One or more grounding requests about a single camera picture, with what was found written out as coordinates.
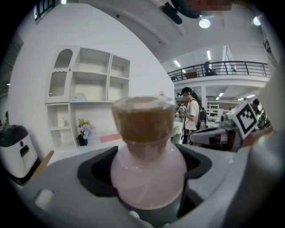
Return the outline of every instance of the brown bottle cap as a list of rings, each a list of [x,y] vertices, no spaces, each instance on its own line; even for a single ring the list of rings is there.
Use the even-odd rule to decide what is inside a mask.
[[[172,134],[175,100],[163,96],[126,98],[116,101],[112,112],[124,141],[167,140]]]

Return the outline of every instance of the black vase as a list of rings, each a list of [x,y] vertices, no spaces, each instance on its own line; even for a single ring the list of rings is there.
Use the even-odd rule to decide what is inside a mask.
[[[78,141],[80,146],[87,146],[88,144],[88,140],[84,139],[83,136],[81,136],[81,134],[78,136]]]

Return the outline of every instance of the white cabinet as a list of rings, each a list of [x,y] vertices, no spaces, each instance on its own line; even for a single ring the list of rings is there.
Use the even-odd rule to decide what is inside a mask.
[[[217,103],[208,103],[206,113],[209,120],[217,120],[219,119],[219,104]]]
[[[72,132],[69,103],[46,105],[48,128],[56,150],[71,149],[77,146]]]
[[[116,101],[129,96],[130,61],[112,55],[109,72],[108,100]]]
[[[69,101],[69,88],[72,70],[80,47],[59,46],[55,52],[48,72],[45,103]]]
[[[78,146],[79,118],[90,120],[96,126],[96,134],[115,132],[111,104],[129,96],[129,79],[130,61],[123,57],[79,46],[59,46],[45,91],[55,149]]]

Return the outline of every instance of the black metal railing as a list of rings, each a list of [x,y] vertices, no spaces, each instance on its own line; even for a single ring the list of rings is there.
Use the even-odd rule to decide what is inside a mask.
[[[189,66],[168,73],[172,81],[215,75],[251,75],[271,77],[267,63],[249,61],[224,61]]]

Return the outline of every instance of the potted plant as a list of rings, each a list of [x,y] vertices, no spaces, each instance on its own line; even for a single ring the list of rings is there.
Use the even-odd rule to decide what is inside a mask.
[[[84,119],[78,119],[79,120],[79,131],[80,134],[78,136],[78,141],[80,146],[87,146],[88,144],[88,137],[92,135],[92,130],[94,129],[94,126],[90,124],[90,121],[85,121]]]

